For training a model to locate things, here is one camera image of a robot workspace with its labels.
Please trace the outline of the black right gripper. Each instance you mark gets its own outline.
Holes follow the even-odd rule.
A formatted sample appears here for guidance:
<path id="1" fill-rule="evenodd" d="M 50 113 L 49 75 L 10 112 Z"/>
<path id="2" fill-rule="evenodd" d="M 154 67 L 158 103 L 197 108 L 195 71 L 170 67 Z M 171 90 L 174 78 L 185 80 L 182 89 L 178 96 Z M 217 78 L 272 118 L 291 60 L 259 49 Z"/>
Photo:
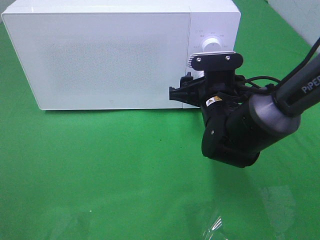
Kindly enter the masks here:
<path id="1" fill-rule="evenodd" d="M 198 80 L 196 87 L 187 86 Z M 180 78 L 179 88 L 169 87 L 169 99 L 195 107 L 209 107 L 210 99 L 220 99 L 231 109 L 239 106 L 240 94 L 237 89 L 235 71 L 204 71 L 203 76 L 196 79 L 196 74 L 187 72 Z"/>

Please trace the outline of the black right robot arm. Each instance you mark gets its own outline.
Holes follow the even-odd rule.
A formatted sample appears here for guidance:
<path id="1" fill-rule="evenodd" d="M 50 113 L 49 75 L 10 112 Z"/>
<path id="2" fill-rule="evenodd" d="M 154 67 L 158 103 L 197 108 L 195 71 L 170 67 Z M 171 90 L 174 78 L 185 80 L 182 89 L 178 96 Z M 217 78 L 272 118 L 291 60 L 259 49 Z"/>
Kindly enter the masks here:
<path id="1" fill-rule="evenodd" d="M 319 46 L 316 42 L 283 79 L 271 77 L 263 87 L 252 77 L 236 74 L 244 61 L 239 53 L 192 54 L 188 66 L 203 76 L 194 78 L 188 72 L 178 88 L 169 88 L 169 98 L 201 109 L 202 154 L 245 168 L 256 162 L 262 150 L 293 134 L 302 113 L 320 101 Z"/>

